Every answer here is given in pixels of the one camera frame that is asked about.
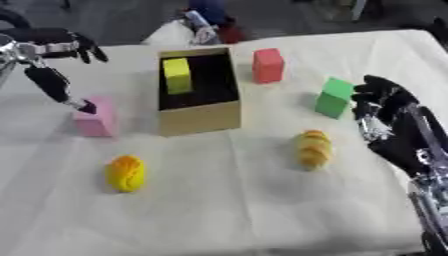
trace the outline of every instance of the toy block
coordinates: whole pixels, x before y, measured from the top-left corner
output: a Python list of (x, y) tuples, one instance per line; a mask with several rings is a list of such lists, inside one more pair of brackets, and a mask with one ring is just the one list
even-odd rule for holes
[(281, 81), (284, 67), (285, 61), (278, 49), (255, 51), (252, 71), (256, 83), (266, 84)]
[(192, 91), (190, 67), (186, 58), (163, 61), (168, 94), (182, 94)]
[(350, 102), (353, 91), (352, 84), (330, 78), (317, 99), (316, 112), (338, 119)]
[(82, 135), (86, 137), (113, 137), (116, 133), (116, 113), (107, 98), (88, 99), (96, 106), (96, 114), (74, 113), (73, 119)]

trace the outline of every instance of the ball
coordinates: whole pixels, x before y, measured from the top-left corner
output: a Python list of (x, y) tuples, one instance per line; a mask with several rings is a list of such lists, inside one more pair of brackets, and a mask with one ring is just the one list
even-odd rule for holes
[(307, 170), (323, 167), (332, 155), (332, 145), (325, 133), (310, 130), (297, 137), (297, 159)]
[(145, 183), (145, 163), (135, 156), (121, 156), (106, 166), (106, 182), (120, 192), (133, 192)]

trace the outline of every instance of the cardboard box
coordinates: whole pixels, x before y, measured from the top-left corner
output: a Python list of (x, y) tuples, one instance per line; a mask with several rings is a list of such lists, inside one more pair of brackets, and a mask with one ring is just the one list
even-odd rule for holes
[[(192, 92), (170, 95), (163, 61), (186, 58)], [(228, 48), (160, 53), (159, 133), (177, 136), (241, 126), (241, 102)]]

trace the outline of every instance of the yellow cube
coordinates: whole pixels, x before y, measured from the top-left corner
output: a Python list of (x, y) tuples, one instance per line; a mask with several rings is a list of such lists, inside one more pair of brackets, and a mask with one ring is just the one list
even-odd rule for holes
[(192, 91), (190, 67), (186, 58), (163, 61), (168, 94)]

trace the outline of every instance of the robotic hand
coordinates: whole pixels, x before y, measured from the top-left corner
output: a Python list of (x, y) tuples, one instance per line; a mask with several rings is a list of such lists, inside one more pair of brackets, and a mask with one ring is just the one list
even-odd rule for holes
[(402, 86), (366, 76), (353, 108), (368, 147), (412, 179), (409, 197), (428, 255), (448, 255), (448, 139), (433, 113)]
[(88, 64), (92, 55), (107, 62), (107, 55), (93, 40), (62, 28), (14, 28), (0, 30), (0, 43), (0, 63), (29, 65), (25, 74), (50, 98), (78, 111), (96, 113), (93, 103), (72, 97), (68, 79), (44, 61), (44, 58), (79, 57)]

